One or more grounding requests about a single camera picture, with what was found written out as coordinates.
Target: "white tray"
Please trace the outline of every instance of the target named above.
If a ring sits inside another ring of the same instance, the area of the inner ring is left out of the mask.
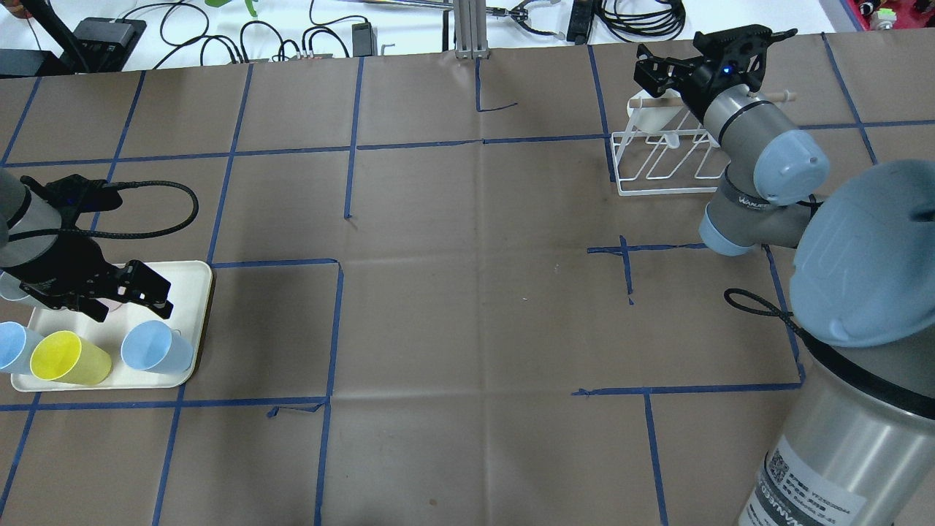
[[[56,330],[71,330],[86,338],[110,354],[113,371],[103,382],[94,386],[80,386],[39,380],[31,374],[11,374],[13,388],[22,392],[70,391],[94,389],[152,389],[177,387],[185,383],[194,372],[201,346],[202,328],[208,310],[208,297],[214,275],[211,267],[202,261],[167,261],[147,263],[172,284],[169,301],[175,306],[172,315],[163,320],[166,325],[177,329],[181,337],[192,343],[194,358],[192,365],[183,373],[159,374],[130,369],[120,358],[123,337],[133,327],[144,321],[162,319],[146,307],[127,303],[108,314],[104,323],[97,323],[88,316],[68,310],[49,311],[34,309],[29,319],[29,329],[43,336]]]

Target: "green object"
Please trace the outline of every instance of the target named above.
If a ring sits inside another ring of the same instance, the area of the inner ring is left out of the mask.
[[[205,0],[205,4],[209,7],[221,7],[230,3],[231,0]],[[247,4],[247,10],[250,12],[250,16],[257,18],[256,7],[253,6],[253,0],[244,0]]]

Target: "light blue cup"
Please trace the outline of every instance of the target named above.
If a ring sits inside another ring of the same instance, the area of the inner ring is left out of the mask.
[[[38,332],[15,321],[0,323],[0,372],[32,374],[29,371],[29,358],[42,338]]]
[[[147,373],[178,374],[192,366],[194,349],[181,335],[159,320],[137,325],[120,346],[129,368]]]

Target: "red object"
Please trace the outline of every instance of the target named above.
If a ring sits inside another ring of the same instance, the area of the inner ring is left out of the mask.
[[[861,0],[847,0],[848,7],[854,12],[855,18],[860,21],[860,25],[863,26],[864,31],[869,31],[870,18],[860,14],[860,8],[858,6],[861,3]],[[880,9],[893,9],[893,11],[896,12],[896,25],[893,26],[894,29],[917,29],[919,27],[925,27],[932,13],[920,13],[915,10],[914,4],[914,0],[889,0],[882,4]]]
[[[3,0],[3,5],[11,15],[18,19],[33,18],[32,13],[20,4],[20,0]]]

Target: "yellow cup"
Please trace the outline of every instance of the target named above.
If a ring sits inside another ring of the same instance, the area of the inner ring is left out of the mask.
[[[66,384],[93,386],[110,374],[110,355],[70,330],[45,337],[29,360],[36,378]]]

